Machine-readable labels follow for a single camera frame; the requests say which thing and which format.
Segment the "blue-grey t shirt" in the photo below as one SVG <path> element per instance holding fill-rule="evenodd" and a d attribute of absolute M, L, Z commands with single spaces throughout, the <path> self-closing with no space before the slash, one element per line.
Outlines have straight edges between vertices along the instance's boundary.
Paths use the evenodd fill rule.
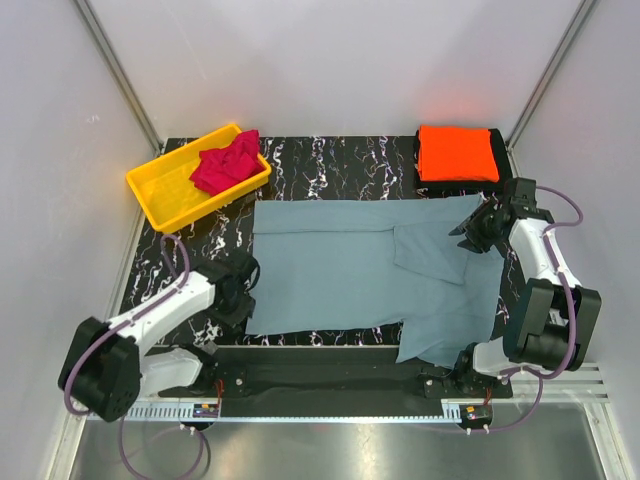
<path fill-rule="evenodd" d="M 479 195 L 417 200 L 261 201 L 261 274 L 250 335 L 400 324 L 399 361 L 452 366 L 490 339 L 503 259 L 461 248 L 453 230 Z"/>

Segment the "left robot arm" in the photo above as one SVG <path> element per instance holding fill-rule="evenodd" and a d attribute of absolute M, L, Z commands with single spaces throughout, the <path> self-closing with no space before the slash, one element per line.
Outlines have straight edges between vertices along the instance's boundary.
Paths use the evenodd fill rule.
<path fill-rule="evenodd" d="M 208 394 L 216 382 L 212 354 L 193 346 L 174 346 L 158 354 L 151 350 L 201 312 L 229 326 L 248 319 L 255 308 L 250 292 L 260 273 L 251 254 L 234 250 L 221 260 L 184 272 L 123 314 L 108 321 L 94 317 L 82 321 L 58 378 L 67 410 L 114 422 L 141 397 L 172 388 L 186 388 L 196 396 Z"/>

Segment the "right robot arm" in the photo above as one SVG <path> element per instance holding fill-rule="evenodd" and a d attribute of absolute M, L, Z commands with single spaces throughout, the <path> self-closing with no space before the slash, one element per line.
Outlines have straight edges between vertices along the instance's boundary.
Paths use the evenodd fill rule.
<path fill-rule="evenodd" d="M 485 200 L 451 232 L 459 247 L 478 254 L 507 241 L 525 280 L 503 335 L 459 354 L 452 381 L 463 395 L 486 393 L 519 372 L 552 380 L 579 369 L 586 356 L 602 299 L 568 267 L 555 235 L 561 225 L 537 204 L 541 188 L 510 179 L 500 198 Z"/>

